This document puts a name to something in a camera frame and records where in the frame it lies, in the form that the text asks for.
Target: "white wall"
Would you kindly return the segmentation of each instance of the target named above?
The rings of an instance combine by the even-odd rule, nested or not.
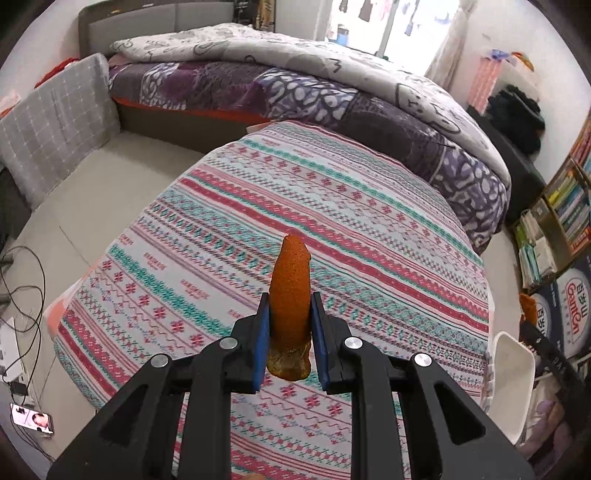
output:
[[[322,3],[323,0],[277,0],[275,31],[313,40]]]
[[[53,67],[79,56],[78,12],[97,0],[56,0],[14,46],[0,69],[0,98],[11,89],[27,95]]]
[[[540,108],[546,121],[542,149],[534,165],[549,181],[587,116],[591,86],[554,27],[527,0],[479,0],[450,88],[462,106],[466,106],[479,56],[487,48],[523,51],[534,64],[539,77]]]
[[[278,0],[279,33],[314,38],[323,0]],[[78,12],[97,0],[56,0],[23,33],[0,69],[0,98],[11,89],[22,97],[54,66],[77,57]]]

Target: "orange sponge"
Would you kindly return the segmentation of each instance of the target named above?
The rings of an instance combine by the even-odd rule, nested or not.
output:
[[[525,293],[520,293],[519,304],[521,305],[521,310],[523,310],[525,319],[532,325],[537,325],[538,310],[535,306],[535,300]]]
[[[269,288],[271,344],[267,368],[290,381],[310,375],[310,260],[302,239],[286,236]]]

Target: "orange bed skirt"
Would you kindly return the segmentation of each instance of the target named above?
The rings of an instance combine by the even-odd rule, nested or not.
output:
[[[112,98],[116,103],[118,103],[120,105],[130,106],[133,108],[141,108],[143,110],[160,110],[160,111],[166,111],[166,112],[187,113],[189,115],[206,116],[209,118],[220,118],[222,120],[228,120],[231,122],[239,122],[239,123],[247,124],[247,125],[257,125],[257,124],[261,124],[263,122],[269,121],[268,118],[265,118],[261,115],[256,115],[254,113],[238,112],[238,111],[231,112],[231,111],[225,111],[225,110],[171,110],[171,109],[162,108],[159,106],[142,105],[140,103],[131,102],[130,100],[125,99],[125,98],[119,98],[119,97],[112,97]]]

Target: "purple quilt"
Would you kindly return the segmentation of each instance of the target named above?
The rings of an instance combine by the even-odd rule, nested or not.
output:
[[[132,63],[111,69],[109,88],[114,98],[139,105],[298,119],[357,140],[437,189],[478,254],[509,203],[507,187],[478,158],[394,105],[330,80],[227,61]]]

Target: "phone screen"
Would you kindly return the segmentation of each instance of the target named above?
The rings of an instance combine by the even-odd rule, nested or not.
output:
[[[15,425],[20,425],[31,430],[53,435],[53,424],[51,416],[47,413],[29,410],[26,407],[10,404],[12,421]]]

